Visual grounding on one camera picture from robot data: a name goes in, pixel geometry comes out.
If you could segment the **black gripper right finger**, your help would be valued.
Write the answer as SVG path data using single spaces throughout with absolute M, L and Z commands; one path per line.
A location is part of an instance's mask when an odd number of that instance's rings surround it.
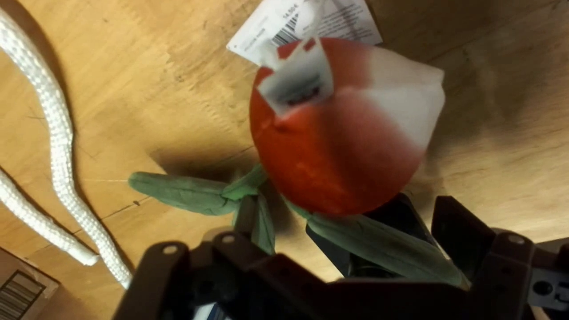
M 468 280 L 495 242 L 495 232 L 452 196 L 436 200 L 433 235 Z

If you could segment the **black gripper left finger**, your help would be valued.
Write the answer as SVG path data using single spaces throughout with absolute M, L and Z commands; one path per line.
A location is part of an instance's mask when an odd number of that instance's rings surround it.
M 235 232 L 251 237 L 259 221 L 259 200 L 255 196 L 248 196 L 243 200 L 241 209 L 235 219 Z

